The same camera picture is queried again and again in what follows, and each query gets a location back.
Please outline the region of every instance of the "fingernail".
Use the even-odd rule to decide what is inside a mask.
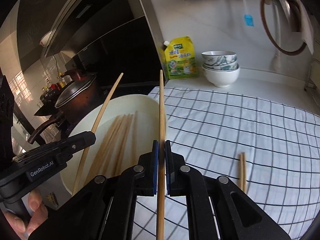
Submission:
[[[30,236],[31,233],[32,233],[33,231],[35,231],[35,230],[36,230],[35,228],[28,228],[28,230],[27,230],[28,236]]]
[[[24,222],[20,218],[15,218],[14,223],[16,225],[16,228],[20,232],[25,232],[26,231],[26,226],[24,225]]]
[[[36,211],[37,209],[38,209],[38,207],[39,207],[39,203],[37,202],[37,201],[32,201],[31,203],[30,203],[30,208],[31,208],[31,210],[34,212],[34,211]]]

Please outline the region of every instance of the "white wall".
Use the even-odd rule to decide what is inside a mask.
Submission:
[[[313,54],[312,70],[310,73],[310,78],[314,84],[320,88],[320,25],[315,18],[312,19],[314,25],[317,26],[315,31],[315,42],[314,48],[315,52]]]
[[[200,65],[201,52],[231,50],[238,54],[243,68],[264,71],[275,70],[271,60],[276,48],[268,39],[260,19],[260,0],[247,0],[255,27],[245,26],[242,0],[151,0],[165,40],[189,36]],[[298,49],[300,33],[291,33],[285,15],[280,9],[282,46]],[[266,5],[270,31],[274,33],[271,5]],[[281,73],[304,80],[311,62],[311,53],[305,51],[294,57],[282,55]]]

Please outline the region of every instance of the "blue gripper pad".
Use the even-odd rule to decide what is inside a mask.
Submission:
[[[156,140],[153,141],[152,152],[155,154],[153,172],[153,194],[157,194],[159,143]]]
[[[168,195],[170,195],[170,193],[171,193],[171,184],[170,184],[171,176],[170,176],[170,169],[169,169],[169,153],[168,153],[169,149],[166,147],[166,143],[165,143],[165,147],[164,147],[165,176],[166,176],[166,182],[167,182],[167,193],[168,193]]]

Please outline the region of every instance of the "human hand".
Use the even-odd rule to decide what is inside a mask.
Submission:
[[[40,193],[37,189],[34,189],[30,192],[28,197],[28,205],[33,211],[28,225],[25,225],[23,221],[14,214],[10,212],[4,213],[4,216],[6,217],[10,226],[22,240],[26,240],[26,237],[23,235],[24,233],[27,233],[28,236],[30,236],[30,234],[48,218],[48,210],[42,203]]]

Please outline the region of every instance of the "cooking pot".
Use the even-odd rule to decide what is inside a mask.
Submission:
[[[78,70],[68,70],[61,77],[69,75],[73,82],[59,96],[55,107],[59,110],[49,120],[41,124],[30,136],[28,143],[34,143],[35,138],[51,124],[59,122],[63,117],[71,124],[77,124],[89,112],[103,103],[102,90],[96,81],[95,74],[82,75]]]

